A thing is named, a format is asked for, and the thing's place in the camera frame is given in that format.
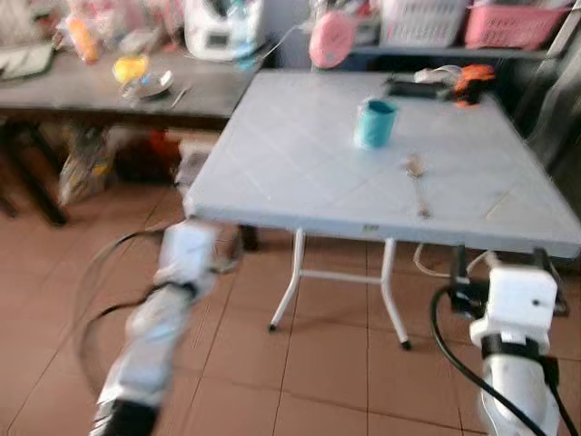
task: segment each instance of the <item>yellow object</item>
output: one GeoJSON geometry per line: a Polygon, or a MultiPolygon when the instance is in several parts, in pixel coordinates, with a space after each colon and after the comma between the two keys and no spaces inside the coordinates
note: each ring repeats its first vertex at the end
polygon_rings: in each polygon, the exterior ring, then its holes
{"type": "Polygon", "coordinates": [[[74,15],[70,15],[67,23],[69,34],[79,57],[87,64],[97,62],[99,60],[97,46],[84,21],[74,15]]]}
{"type": "Polygon", "coordinates": [[[117,82],[126,84],[135,79],[142,78],[149,69],[149,57],[125,56],[115,62],[113,74],[117,82]]]}

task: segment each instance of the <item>metal spoon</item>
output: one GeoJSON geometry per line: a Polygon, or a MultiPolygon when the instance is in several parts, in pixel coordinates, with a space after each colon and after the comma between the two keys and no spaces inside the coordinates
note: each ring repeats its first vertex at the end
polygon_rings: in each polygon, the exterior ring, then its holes
{"type": "Polygon", "coordinates": [[[175,106],[178,105],[178,103],[183,99],[183,97],[188,94],[188,92],[192,89],[192,86],[190,84],[188,84],[187,86],[184,86],[184,88],[180,91],[180,93],[178,94],[178,96],[175,98],[175,100],[172,103],[171,108],[173,109],[175,106]]]}
{"type": "Polygon", "coordinates": [[[418,216],[422,218],[430,218],[432,215],[429,211],[428,203],[426,203],[424,195],[421,192],[421,186],[419,185],[419,178],[426,172],[419,154],[413,153],[408,156],[406,171],[408,176],[414,180],[414,186],[416,187],[416,195],[418,196],[418,216]]]}

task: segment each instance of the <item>white cable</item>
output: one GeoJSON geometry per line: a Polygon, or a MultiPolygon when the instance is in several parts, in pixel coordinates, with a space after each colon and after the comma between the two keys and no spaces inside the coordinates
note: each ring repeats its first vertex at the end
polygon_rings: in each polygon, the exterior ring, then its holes
{"type": "Polygon", "coordinates": [[[289,37],[289,35],[296,29],[301,28],[304,25],[304,23],[301,23],[300,25],[294,25],[293,27],[291,27],[286,34],[284,34],[282,36],[282,38],[279,40],[279,42],[272,47],[271,50],[269,50],[266,54],[263,54],[261,56],[261,61],[263,61],[264,59],[266,59],[268,56],[270,56],[272,54],[272,52],[274,52],[277,48],[279,48],[281,46],[282,43],[284,43],[285,39],[287,39],[289,37]]]}
{"type": "MultiPolygon", "coordinates": [[[[422,273],[429,275],[430,277],[438,277],[441,279],[449,279],[450,274],[447,272],[437,272],[437,271],[433,271],[430,270],[429,268],[426,268],[424,265],[422,265],[421,263],[421,252],[424,250],[424,244],[420,243],[418,245],[418,248],[416,248],[416,251],[414,252],[414,256],[413,256],[413,262],[416,265],[416,268],[418,268],[422,273]]],[[[474,259],[467,268],[467,273],[470,274],[472,272],[472,270],[482,261],[486,260],[487,264],[490,268],[492,268],[493,266],[496,266],[499,264],[498,258],[496,257],[496,255],[494,254],[494,252],[487,250],[485,252],[483,252],[482,254],[480,254],[476,259],[474,259]]]]}
{"type": "Polygon", "coordinates": [[[421,243],[418,245],[418,248],[416,248],[416,251],[414,252],[414,257],[413,257],[413,262],[416,264],[416,267],[424,274],[429,275],[431,277],[439,277],[442,279],[448,279],[450,274],[446,273],[446,272],[436,272],[436,271],[432,271],[429,268],[426,268],[424,265],[421,264],[421,260],[420,260],[420,256],[421,256],[421,252],[424,249],[424,244],[421,243]]]}
{"type": "Polygon", "coordinates": [[[425,68],[414,74],[414,81],[419,83],[449,82],[456,84],[462,76],[462,68],[457,65],[444,65],[435,70],[425,68]]]}

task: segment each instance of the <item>cord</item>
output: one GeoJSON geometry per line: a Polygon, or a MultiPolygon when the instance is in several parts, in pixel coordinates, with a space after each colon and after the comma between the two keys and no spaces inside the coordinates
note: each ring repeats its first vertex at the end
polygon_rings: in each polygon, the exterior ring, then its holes
{"type": "Polygon", "coordinates": [[[444,65],[432,70],[425,68],[414,74],[414,81],[419,83],[433,83],[446,81],[450,84],[456,84],[462,76],[462,68],[457,65],[444,65]]]}
{"type": "Polygon", "coordinates": [[[442,298],[442,295],[447,293],[448,287],[444,287],[438,290],[432,297],[429,306],[431,330],[432,333],[434,334],[434,337],[436,338],[436,344],[438,345],[439,349],[442,351],[444,356],[462,373],[462,375],[464,375],[467,379],[476,384],[488,395],[492,396],[497,401],[499,401],[517,418],[519,418],[536,436],[546,436],[545,433],[530,418],[528,418],[525,415],[525,413],[523,413],[517,406],[515,406],[515,404],[509,401],[507,397],[502,395],[499,391],[497,391],[488,383],[486,383],[481,377],[479,377],[473,371],[471,371],[469,367],[467,367],[458,357],[456,357],[456,355],[454,355],[454,353],[452,353],[452,351],[446,345],[438,327],[438,303],[439,300],[442,298]]]}
{"type": "MultiPolygon", "coordinates": [[[[95,368],[98,368],[99,364],[97,359],[93,360],[88,359],[89,353],[87,352],[88,349],[86,348],[86,343],[90,339],[89,335],[91,333],[91,329],[93,328],[91,326],[94,325],[94,322],[114,311],[111,311],[111,308],[109,308],[108,310],[101,312],[95,319],[87,323],[87,326],[83,330],[83,334],[80,335],[80,337],[79,335],[77,335],[77,333],[79,331],[79,326],[85,313],[88,311],[89,307],[91,306],[97,294],[99,293],[98,291],[96,291],[96,289],[101,275],[101,270],[103,269],[103,266],[109,259],[109,257],[124,243],[131,241],[132,239],[139,236],[161,237],[163,236],[164,231],[165,228],[152,228],[139,232],[127,233],[126,235],[119,238],[117,241],[106,245],[93,258],[93,260],[91,261],[91,263],[89,264],[84,273],[83,279],[81,280],[81,284],[75,295],[72,333],[74,338],[77,338],[76,349],[78,351],[78,357],[82,366],[83,373],[85,375],[87,383],[89,384],[89,387],[91,388],[95,396],[99,395],[99,390],[101,389],[101,387],[98,385],[99,383],[95,380],[96,377],[94,376],[94,372],[91,371],[91,367],[92,365],[94,365],[95,368]]],[[[133,302],[125,304],[129,304],[129,306],[127,307],[132,307],[131,304],[133,304],[133,302]]],[[[117,307],[115,310],[122,309],[125,304],[120,304],[119,305],[120,307],[117,307]]]]}
{"type": "MultiPolygon", "coordinates": [[[[412,260],[413,260],[414,264],[416,265],[416,268],[418,268],[422,273],[429,275],[430,277],[449,279],[450,278],[449,273],[447,273],[447,272],[443,273],[443,272],[437,272],[437,271],[430,270],[429,268],[425,267],[421,263],[421,252],[424,250],[424,245],[425,245],[424,243],[418,244],[418,248],[416,248],[416,251],[414,252],[412,260]]],[[[494,259],[492,256],[494,256],[494,258],[496,258],[496,256],[494,255],[494,252],[491,252],[490,250],[485,251],[482,254],[480,254],[476,259],[474,259],[468,265],[468,268],[467,268],[468,273],[471,273],[472,270],[474,268],[476,268],[476,265],[478,265],[482,261],[486,260],[487,258],[490,258],[491,260],[494,259]]]]}
{"type": "Polygon", "coordinates": [[[264,59],[266,59],[268,56],[270,56],[277,48],[279,48],[281,46],[282,43],[284,43],[284,41],[289,37],[289,35],[295,31],[296,29],[300,29],[304,24],[300,24],[300,25],[294,25],[293,27],[291,27],[283,36],[282,38],[279,40],[278,43],[276,43],[275,46],[272,47],[271,50],[269,50],[268,52],[266,52],[265,54],[262,54],[260,57],[260,62],[262,62],[264,59]]]}
{"type": "Polygon", "coordinates": [[[575,424],[573,423],[573,420],[571,420],[571,417],[569,416],[569,412],[566,411],[565,404],[563,404],[563,401],[561,400],[561,396],[559,395],[559,391],[556,388],[556,385],[553,383],[549,383],[548,389],[551,391],[551,393],[555,397],[556,404],[559,406],[559,413],[561,414],[561,417],[563,418],[563,421],[565,422],[566,428],[569,430],[569,434],[571,434],[571,436],[579,436],[579,433],[577,432],[577,430],[575,428],[575,424]]]}
{"type": "Polygon", "coordinates": [[[131,309],[133,307],[140,306],[147,301],[147,298],[151,295],[151,293],[151,290],[149,290],[148,293],[144,295],[144,297],[134,302],[114,304],[113,306],[110,306],[107,309],[101,311],[85,326],[83,336],[81,337],[79,343],[78,355],[81,362],[81,369],[83,370],[84,376],[95,397],[99,396],[99,393],[103,388],[104,376],[103,369],[99,363],[98,354],[92,352],[96,348],[92,346],[94,338],[92,333],[96,332],[99,322],[102,321],[107,315],[123,309],[131,309]]]}

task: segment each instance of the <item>white basket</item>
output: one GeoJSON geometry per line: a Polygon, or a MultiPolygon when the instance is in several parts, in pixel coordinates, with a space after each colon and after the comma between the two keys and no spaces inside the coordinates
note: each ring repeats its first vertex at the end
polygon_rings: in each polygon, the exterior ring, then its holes
{"type": "Polygon", "coordinates": [[[454,44],[468,0],[382,0],[380,45],[454,44]]]}

